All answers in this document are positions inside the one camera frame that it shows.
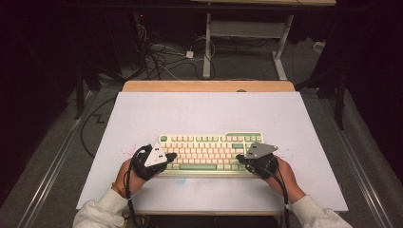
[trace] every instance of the table leg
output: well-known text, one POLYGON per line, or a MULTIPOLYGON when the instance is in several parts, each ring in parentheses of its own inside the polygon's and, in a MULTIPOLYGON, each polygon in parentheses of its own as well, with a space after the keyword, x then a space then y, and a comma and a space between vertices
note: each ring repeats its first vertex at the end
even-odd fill
POLYGON ((211 38, 211 13, 207 13, 206 29, 205 29, 205 52, 204 52, 204 65, 202 68, 203 79, 210 78, 210 61, 211 61, 211 48, 210 48, 210 38, 211 38))
POLYGON ((275 62, 276 71, 278 73, 278 78, 280 80, 287 80, 285 75, 284 67, 281 63, 281 53, 284 50, 285 42, 287 41, 288 32, 291 28, 291 23, 293 22, 294 15, 289 15, 287 17, 287 21, 284 25, 284 28, 281 33, 281 37, 279 39, 278 51, 273 51, 273 61, 275 62))

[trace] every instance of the motion capture glove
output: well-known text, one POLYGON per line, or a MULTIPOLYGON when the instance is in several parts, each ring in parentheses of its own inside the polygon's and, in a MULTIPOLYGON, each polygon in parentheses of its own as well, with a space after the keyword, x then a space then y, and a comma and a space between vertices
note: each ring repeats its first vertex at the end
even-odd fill
POLYGON ((275 145, 254 142, 245 155, 237 155, 238 161, 245 168, 266 180, 276 174, 278 160, 273 152, 278 150, 275 145))
POLYGON ((173 162, 177 157, 176 153, 165 154, 159 143, 154 148, 149 144, 142 146, 134 153, 131 164, 136 175, 148 181, 166 169, 166 165, 173 162))

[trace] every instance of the gray floor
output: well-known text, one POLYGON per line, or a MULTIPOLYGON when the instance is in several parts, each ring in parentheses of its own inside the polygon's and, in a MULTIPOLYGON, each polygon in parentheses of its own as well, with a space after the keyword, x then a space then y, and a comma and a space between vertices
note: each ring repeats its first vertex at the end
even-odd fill
MULTIPOLYGON (((259 40, 248 42, 254 47, 238 43, 237 52, 234 52, 232 44, 217 41, 216 54, 213 57, 216 72, 214 80, 278 79, 271 60, 271 50, 276 49, 276 41, 270 40, 262 47, 256 47, 263 44, 259 40)), ((313 44, 309 39, 297 45, 287 44, 281 61, 292 83, 297 84, 310 77, 319 58, 319 54, 312 51, 313 44)), ((169 46, 171 48, 166 48, 165 51, 185 53, 188 50, 174 44, 169 46)), ((163 56, 171 62, 181 58, 167 54, 163 56)), ((201 57, 202 55, 197 54, 195 58, 201 57)), ((202 75, 201 61, 187 62, 195 64, 198 75, 202 75)), ((193 65, 174 67, 177 64, 165 65, 170 73, 165 71, 161 78, 197 80, 193 65)), ((130 72, 129 68, 125 68, 124 75, 130 72)), ((143 74, 136 80, 145 78, 146 75, 143 74)), ((75 206, 93 161, 81 142, 81 126, 89 116, 82 137, 88 150, 96 154, 113 103, 106 103, 94 112, 101 116, 89 114, 105 101, 114 98, 122 89, 122 85, 114 83, 106 76, 101 76, 100 80, 102 89, 88 93, 86 112, 81 120, 74 120, 76 106, 75 95, 72 94, 70 106, 49 127, 47 135, 0 210, 0 227, 17 227, 22 218, 24 220, 20 226, 71 227, 77 213, 75 206)), ((332 118, 332 99, 320 100, 314 88, 303 89, 301 94, 349 207, 349 212, 341 216, 354 227, 400 226, 403 223, 402 184, 377 148, 348 91, 343 115, 344 131, 337 129, 332 118)), ((292 227, 299 227, 294 216, 291 220, 292 227)))

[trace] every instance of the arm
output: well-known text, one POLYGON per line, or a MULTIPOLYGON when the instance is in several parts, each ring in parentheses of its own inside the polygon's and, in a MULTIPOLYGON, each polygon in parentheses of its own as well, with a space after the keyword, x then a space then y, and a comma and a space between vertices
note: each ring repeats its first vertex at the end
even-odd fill
MULTIPOLYGON (((83 205, 74 218, 73 227, 122 227, 124 225, 122 210, 127 206, 124 182, 129 165, 130 160, 122 164, 114 184, 99 201, 90 200, 83 205)), ((131 171, 130 192, 136 193, 144 184, 145 180, 131 171)))
MULTIPOLYGON (((290 164, 277 157, 278 170, 276 176, 281 180, 287 189, 288 200, 292 203, 294 214, 298 217, 302 227, 352 227, 343 218, 331 209, 320 208, 310 196, 307 196, 297 185, 297 180, 290 164)), ((277 193, 282 195, 278 183, 269 178, 264 180, 277 193)))

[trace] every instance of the white paper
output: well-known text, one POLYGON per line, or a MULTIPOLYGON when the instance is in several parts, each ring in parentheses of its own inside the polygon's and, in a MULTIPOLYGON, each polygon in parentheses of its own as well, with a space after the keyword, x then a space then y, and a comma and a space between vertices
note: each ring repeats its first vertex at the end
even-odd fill
MULTIPOLYGON (((261 132, 266 143, 278 146, 275 154, 291 164, 300 187, 320 206, 348 210, 297 92, 121 92, 77 208, 87 200, 99 200, 122 162, 141 146, 153 145, 160 135, 240 131, 261 132)), ((149 213, 253 214, 283 209, 281 197, 258 179, 156 178, 133 198, 136 210, 149 213)))

